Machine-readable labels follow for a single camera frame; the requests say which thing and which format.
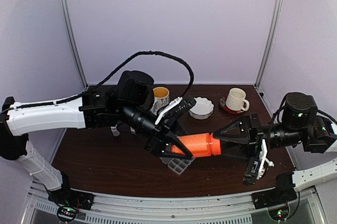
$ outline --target white bowl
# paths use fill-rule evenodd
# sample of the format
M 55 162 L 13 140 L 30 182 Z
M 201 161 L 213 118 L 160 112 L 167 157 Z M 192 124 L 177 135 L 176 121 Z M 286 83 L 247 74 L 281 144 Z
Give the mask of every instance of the white bowl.
M 195 106 L 189 110 L 190 116 L 197 120 L 205 120 L 209 118 L 214 110 L 214 104 L 207 98 L 197 97 Z

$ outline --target orange bottle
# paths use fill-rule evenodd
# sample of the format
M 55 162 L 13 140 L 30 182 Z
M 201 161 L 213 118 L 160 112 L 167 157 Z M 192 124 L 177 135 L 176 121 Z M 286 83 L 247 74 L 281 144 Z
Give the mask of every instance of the orange bottle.
M 190 150 L 194 158 L 221 154 L 220 140 L 213 138 L 212 133 L 180 136 L 179 139 L 188 150 Z M 174 145 L 171 146 L 171 151 L 173 153 L 183 154 L 183 152 Z

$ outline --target dark wooden table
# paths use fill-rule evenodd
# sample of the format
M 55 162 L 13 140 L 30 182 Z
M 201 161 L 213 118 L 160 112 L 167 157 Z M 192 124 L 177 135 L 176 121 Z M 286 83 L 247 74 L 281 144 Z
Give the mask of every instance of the dark wooden table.
M 171 100 L 180 95 L 185 86 L 168 85 Z M 185 114 L 181 122 L 189 133 L 212 132 L 238 118 L 219 107 L 219 99 L 233 85 L 194 85 L 188 95 L 212 100 L 214 112 L 204 121 Z M 247 93 L 250 109 L 257 113 L 262 124 L 270 121 L 259 95 L 253 86 L 240 85 Z M 277 175 L 293 170 L 286 149 L 270 151 L 275 163 L 255 186 L 242 185 L 246 162 L 229 157 L 196 159 L 180 176 L 168 169 L 158 157 L 143 149 L 145 139 L 122 128 L 113 137 L 110 128 L 95 130 L 68 129 L 53 165 L 68 174 L 76 189 L 138 197 L 195 197 L 215 196 L 266 189 L 275 186 Z

